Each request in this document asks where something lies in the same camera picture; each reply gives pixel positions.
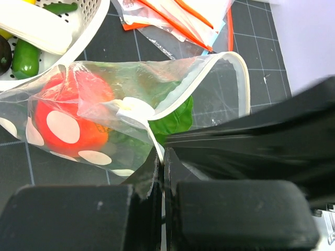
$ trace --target white polka dot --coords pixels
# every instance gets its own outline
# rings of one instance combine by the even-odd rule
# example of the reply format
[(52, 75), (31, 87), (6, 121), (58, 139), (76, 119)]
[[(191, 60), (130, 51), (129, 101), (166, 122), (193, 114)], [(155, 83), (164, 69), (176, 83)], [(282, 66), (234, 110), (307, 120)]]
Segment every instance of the white polka dot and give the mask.
[(5, 128), (11, 135), (17, 138), (17, 130), (15, 125), (8, 119), (0, 118), (0, 125)]
[(30, 144), (38, 145), (38, 146), (44, 145), (43, 137), (32, 124), (31, 117), (28, 117), (28, 120), (27, 120), (26, 138), (27, 138), (27, 142)]
[(117, 169), (117, 170), (111, 170), (111, 171), (118, 176), (126, 176), (126, 177), (134, 173), (134, 171), (130, 169)]
[(78, 152), (78, 155), (87, 160), (88, 162), (91, 162), (95, 165), (108, 165), (111, 163), (111, 158), (108, 157), (104, 153), (95, 152), (95, 151), (80, 151)]
[(53, 155), (56, 155), (56, 156), (58, 156), (58, 157), (61, 157), (61, 158), (66, 158), (66, 159), (69, 159), (69, 160), (71, 160), (71, 161), (78, 162), (75, 158), (72, 158), (72, 157), (67, 156), (67, 155), (64, 155), (64, 154), (55, 153), (55, 152), (53, 152), (53, 151), (50, 151), (50, 153), (53, 154)]
[(48, 114), (47, 125), (50, 131), (65, 143), (74, 144), (80, 138), (78, 122), (60, 111), (51, 111)]

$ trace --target orange strip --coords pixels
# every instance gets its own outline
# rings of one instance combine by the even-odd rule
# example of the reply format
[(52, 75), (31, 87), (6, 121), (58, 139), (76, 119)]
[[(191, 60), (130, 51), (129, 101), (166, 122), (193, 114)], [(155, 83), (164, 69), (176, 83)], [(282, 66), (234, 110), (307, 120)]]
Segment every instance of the orange strip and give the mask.
[(124, 28), (124, 30), (134, 30), (134, 29), (140, 29), (140, 28), (144, 28), (150, 25), (146, 25), (146, 24), (139, 24), (137, 22), (134, 22), (132, 25), (128, 25), (128, 24), (122, 24), (122, 27)]
[(184, 3), (183, 0), (174, 0), (182, 9), (190, 13), (192, 16), (199, 19), (201, 22), (209, 26), (211, 29), (214, 29), (214, 26), (206, 19), (204, 18), (199, 12), (189, 7), (187, 4)]
[(227, 23), (228, 23), (228, 51), (234, 49), (234, 27), (232, 24), (231, 8), (227, 12)]
[(166, 14), (158, 11), (152, 4), (148, 3), (146, 0), (138, 0), (138, 1), (147, 5), (149, 8), (153, 9), (155, 12), (161, 15), (171, 26), (173, 26), (178, 31), (180, 31), (184, 36), (188, 37), (192, 42), (196, 43), (197, 45), (203, 47), (204, 49), (210, 52), (213, 51), (213, 48), (211, 46), (204, 45), (204, 43), (199, 41), (192, 33), (190, 33), (190, 31), (182, 27), (180, 24), (178, 24), (174, 20), (170, 19)]

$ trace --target white basket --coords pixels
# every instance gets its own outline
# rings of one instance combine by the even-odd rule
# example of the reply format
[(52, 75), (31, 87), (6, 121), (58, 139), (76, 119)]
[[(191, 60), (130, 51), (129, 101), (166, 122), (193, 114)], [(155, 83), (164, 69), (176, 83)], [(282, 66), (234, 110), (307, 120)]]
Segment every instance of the white basket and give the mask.
[[(61, 15), (64, 22), (68, 22), (72, 27), (72, 44), (62, 56), (42, 52), (39, 75), (55, 65), (67, 65), (73, 62), (82, 53), (104, 21), (109, 9), (110, 0), (37, 0), (36, 5), (43, 6), (60, 2), (65, 4), (77, 2), (78, 4), (77, 11)], [(15, 38), (11, 38), (8, 41), (12, 52), (14, 51), (16, 40)], [(33, 78), (35, 77), (16, 80), (11, 69), (9, 69), (5, 74), (0, 76), (0, 92), (14, 88)]]

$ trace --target yellow vegetable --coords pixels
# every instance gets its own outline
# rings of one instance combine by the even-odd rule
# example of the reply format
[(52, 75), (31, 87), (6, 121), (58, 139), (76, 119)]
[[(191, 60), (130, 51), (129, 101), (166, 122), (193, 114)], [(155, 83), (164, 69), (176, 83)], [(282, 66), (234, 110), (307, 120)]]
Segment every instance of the yellow vegetable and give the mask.
[[(35, 4), (36, 3), (36, 0), (23, 0), (27, 3), (30, 3), (30, 4)], [(0, 29), (0, 36), (4, 37), (5, 39), (10, 39), (13, 37), (12, 34), (8, 33), (7, 31), (3, 30), (3, 29)]]

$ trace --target red tomato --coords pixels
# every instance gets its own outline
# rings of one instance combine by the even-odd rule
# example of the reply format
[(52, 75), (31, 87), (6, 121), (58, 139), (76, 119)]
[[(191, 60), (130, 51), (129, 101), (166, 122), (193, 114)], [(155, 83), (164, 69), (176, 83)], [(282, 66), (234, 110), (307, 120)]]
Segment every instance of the red tomato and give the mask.
[[(55, 75), (45, 85), (39, 93), (39, 100), (35, 111), (35, 122), (38, 131), (42, 135), (48, 148), (56, 153), (65, 154), (69, 157), (78, 157), (79, 151), (92, 150), (99, 151), (108, 140), (108, 131), (102, 130), (99, 124), (83, 119), (77, 115), (78, 100), (83, 100), (85, 107), (90, 105), (111, 101), (114, 98), (113, 91), (108, 84), (99, 76), (85, 71), (69, 70), (68, 75)], [(79, 139), (76, 142), (64, 142), (54, 134), (55, 130), (50, 130), (47, 117), (50, 112), (59, 111), (63, 115), (72, 117), (79, 126)], [(71, 131), (65, 121), (60, 117), (59, 123), (56, 121), (54, 127), (57, 131), (71, 136)]]

